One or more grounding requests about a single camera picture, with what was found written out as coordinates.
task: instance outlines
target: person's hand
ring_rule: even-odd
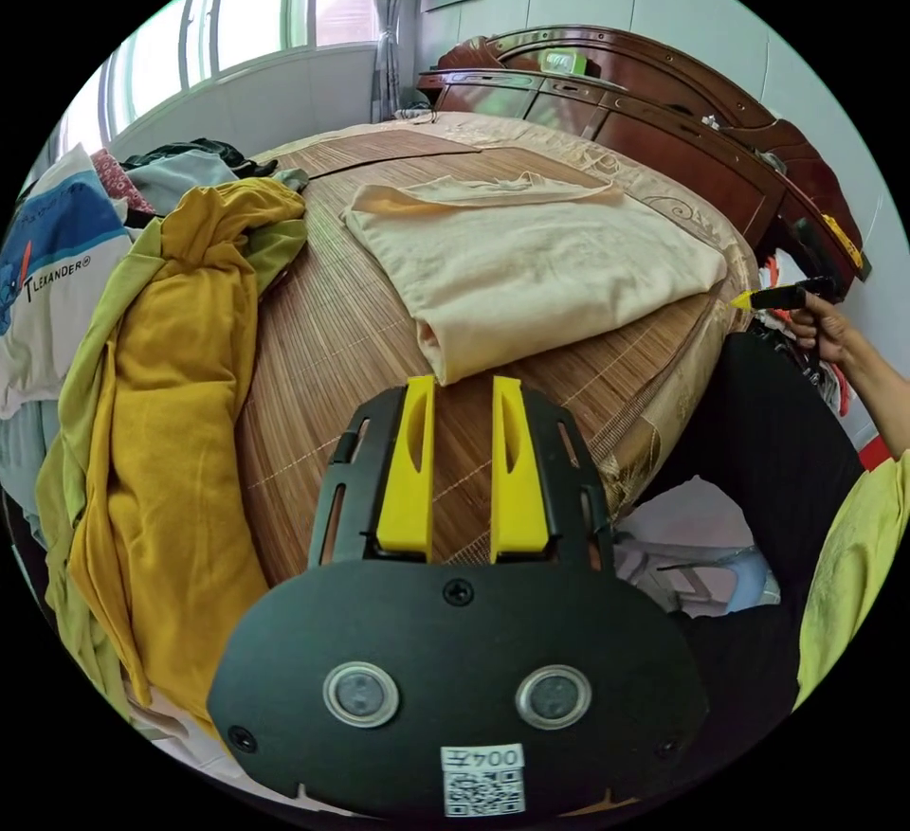
[[[853,326],[837,307],[826,300],[807,292],[806,306],[793,313],[791,328],[800,348],[810,351],[818,342],[822,360],[830,364],[844,364],[849,358]]]

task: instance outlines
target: blue print on shirt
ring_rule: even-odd
[[[77,172],[29,196],[0,249],[0,336],[9,330],[12,305],[24,290],[31,301],[34,272],[125,234],[94,171]]]

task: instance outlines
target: bed frame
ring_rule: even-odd
[[[585,57],[584,75],[541,72],[546,53],[563,47]],[[667,45],[590,26],[479,37],[448,51],[417,88],[437,111],[522,117],[667,174],[723,212],[756,254],[784,246],[805,271],[832,274],[840,295],[867,274],[823,217],[862,250],[837,177],[803,134]],[[708,117],[717,129],[702,123]],[[814,250],[796,237],[800,219],[811,224]]]

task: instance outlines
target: bamboo mat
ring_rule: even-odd
[[[375,162],[307,188],[308,246],[263,301],[257,369],[237,431],[247,519],[272,585],[306,568],[321,478],[357,406],[430,372],[403,304],[339,213],[365,184],[406,187],[445,174],[514,179],[527,171],[584,187],[602,183],[543,155],[497,148]],[[667,367],[710,303],[709,295],[688,298],[498,372],[567,405],[590,441]],[[438,389],[435,560],[476,549],[488,530],[491,411],[492,373]]]
[[[434,155],[473,154],[478,150],[451,139],[408,130],[380,130],[326,139],[278,156],[279,168],[303,168],[310,178],[347,171],[376,161]]]

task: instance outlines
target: qr code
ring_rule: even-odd
[[[449,818],[469,819],[524,811],[524,780],[520,770],[447,771],[443,777]]]

